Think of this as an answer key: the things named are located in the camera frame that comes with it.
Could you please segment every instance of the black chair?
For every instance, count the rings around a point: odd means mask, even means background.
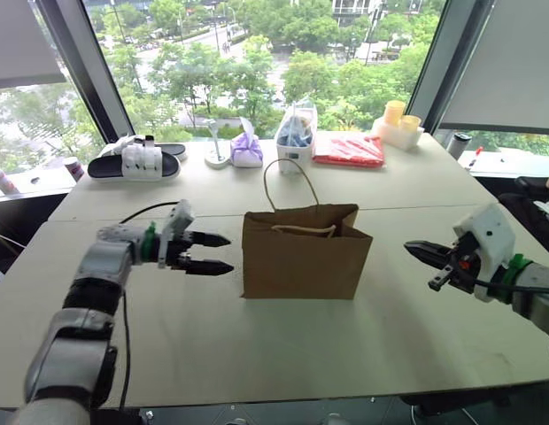
[[[549,252],[549,220],[534,201],[549,201],[549,189],[544,177],[519,177],[514,181],[517,193],[499,196],[499,202],[536,237]]]

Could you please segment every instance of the red package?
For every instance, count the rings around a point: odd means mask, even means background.
[[[321,132],[316,139],[313,160],[337,166],[379,168],[384,165],[381,138],[361,132]]]

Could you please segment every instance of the window frame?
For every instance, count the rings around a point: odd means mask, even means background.
[[[434,134],[497,0],[447,0],[406,113]]]
[[[81,0],[35,0],[52,39],[106,143],[135,131]]]

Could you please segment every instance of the robotic arm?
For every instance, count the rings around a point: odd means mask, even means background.
[[[187,274],[220,275],[233,267],[217,260],[192,260],[194,243],[219,247],[223,236],[188,232],[194,220],[182,200],[159,235],[148,228],[119,224],[102,228],[80,263],[62,310],[50,323],[25,380],[27,405],[15,424],[89,424],[112,387],[117,348],[111,345],[115,312],[132,266],[159,263]]]
[[[405,243],[417,259],[440,270],[428,285],[438,291],[448,283],[484,302],[512,305],[549,336],[549,267],[514,254],[514,232],[500,209],[488,205],[453,229],[453,247]]]

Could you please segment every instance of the slipper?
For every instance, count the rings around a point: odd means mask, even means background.
[[[88,165],[89,176],[100,181],[155,182],[172,179],[179,172],[178,158],[163,152],[150,140],[146,140],[144,145],[130,144],[122,149],[120,155],[95,158]]]
[[[153,141],[154,137],[152,135],[125,135],[121,137],[116,143],[108,143],[99,154],[100,157],[106,155],[119,155],[121,151],[132,143],[144,144],[145,141]],[[183,161],[187,158],[186,156],[186,146],[180,143],[154,143],[157,148],[160,148],[163,153],[169,153],[178,157],[180,161]]]

